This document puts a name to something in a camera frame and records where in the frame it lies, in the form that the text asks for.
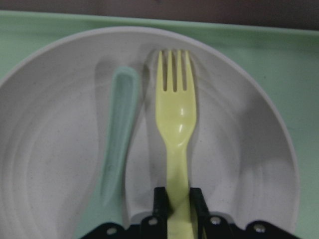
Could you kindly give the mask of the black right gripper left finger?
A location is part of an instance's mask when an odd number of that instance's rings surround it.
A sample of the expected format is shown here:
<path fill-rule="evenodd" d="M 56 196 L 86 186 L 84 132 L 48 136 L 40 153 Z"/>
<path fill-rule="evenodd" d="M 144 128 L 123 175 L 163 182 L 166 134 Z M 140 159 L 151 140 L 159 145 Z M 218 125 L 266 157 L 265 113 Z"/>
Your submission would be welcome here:
<path fill-rule="evenodd" d="M 168 218 L 168 197 L 165 187 L 154 189 L 152 214 L 139 224 L 131 224 L 128 229 L 108 222 L 100 224 L 82 236 L 83 239 L 166 239 Z"/>

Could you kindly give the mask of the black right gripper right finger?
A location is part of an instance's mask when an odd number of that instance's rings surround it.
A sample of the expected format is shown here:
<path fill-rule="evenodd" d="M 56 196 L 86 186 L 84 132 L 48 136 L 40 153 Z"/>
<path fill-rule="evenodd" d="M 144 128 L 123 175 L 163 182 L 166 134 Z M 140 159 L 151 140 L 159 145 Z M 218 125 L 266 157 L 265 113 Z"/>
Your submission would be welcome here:
<path fill-rule="evenodd" d="M 202 190 L 190 189 L 198 226 L 199 239 L 295 239 L 296 236 L 266 221 L 253 221 L 244 229 L 223 216 L 210 213 Z"/>

